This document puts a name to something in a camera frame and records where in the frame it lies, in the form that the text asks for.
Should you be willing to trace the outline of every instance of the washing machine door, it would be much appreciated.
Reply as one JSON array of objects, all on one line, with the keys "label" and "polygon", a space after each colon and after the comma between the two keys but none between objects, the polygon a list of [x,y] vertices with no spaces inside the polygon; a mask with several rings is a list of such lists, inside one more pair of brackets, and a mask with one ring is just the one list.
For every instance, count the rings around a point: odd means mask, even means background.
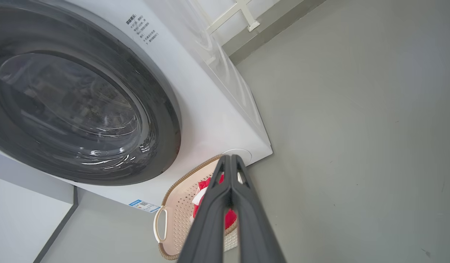
[{"label": "washing machine door", "polygon": [[87,20],[0,0],[0,150],[11,157],[80,183],[154,178],[181,140],[168,89]]}]

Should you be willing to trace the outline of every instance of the basket handle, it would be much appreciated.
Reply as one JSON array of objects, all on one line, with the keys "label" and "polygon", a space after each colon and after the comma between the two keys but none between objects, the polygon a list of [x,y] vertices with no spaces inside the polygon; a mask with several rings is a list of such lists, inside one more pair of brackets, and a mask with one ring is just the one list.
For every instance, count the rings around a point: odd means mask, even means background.
[{"label": "basket handle", "polygon": [[[160,238],[158,234],[158,218],[160,217],[160,213],[165,211],[165,235],[163,239]],[[158,243],[163,243],[166,240],[166,231],[168,229],[168,211],[166,211],[166,206],[162,205],[160,209],[156,212],[155,218],[153,219],[153,234],[155,235],[155,239]]]}]

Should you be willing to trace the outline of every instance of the floor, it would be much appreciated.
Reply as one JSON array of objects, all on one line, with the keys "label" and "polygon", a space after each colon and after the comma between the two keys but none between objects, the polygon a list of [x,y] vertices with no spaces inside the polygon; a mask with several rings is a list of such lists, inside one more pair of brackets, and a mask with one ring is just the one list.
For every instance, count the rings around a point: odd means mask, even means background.
[{"label": "floor", "polygon": [[[274,151],[249,171],[289,263],[450,263],[450,1],[327,0],[237,67]],[[152,222],[83,192],[43,262],[166,262]]]}]

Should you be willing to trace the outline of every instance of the white washing machine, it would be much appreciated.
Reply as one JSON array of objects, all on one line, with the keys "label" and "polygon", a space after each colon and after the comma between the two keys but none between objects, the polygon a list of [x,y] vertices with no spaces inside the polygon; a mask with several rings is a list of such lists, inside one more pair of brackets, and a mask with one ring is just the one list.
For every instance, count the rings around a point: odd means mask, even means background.
[{"label": "white washing machine", "polygon": [[0,153],[150,212],[215,155],[270,155],[249,87],[196,13],[0,0]]}]

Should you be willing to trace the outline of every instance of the laundry basket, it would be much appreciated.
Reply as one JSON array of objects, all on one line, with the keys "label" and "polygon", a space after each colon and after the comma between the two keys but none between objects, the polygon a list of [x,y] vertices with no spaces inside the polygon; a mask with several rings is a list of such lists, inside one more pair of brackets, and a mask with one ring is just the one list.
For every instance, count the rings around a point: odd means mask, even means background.
[{"label": "laundry basket", "polygon": [[[205,181],[215,171],[221,155],[215,156],[184,175],[171,186],[166,193],[162,206],[156,212],[153,221],[153,233],[161,255],[168,260],[179,257],[181,248],[186,240],[191,227],[190,217],[193,215],[194,204],[192,200],[198,188],[198,182]],[[165,235],[160,238],[158,233],[158,217],[165,211]],[[232,249],[238,245],[237,227],[238,220],[225,229],[223,251]]]}]

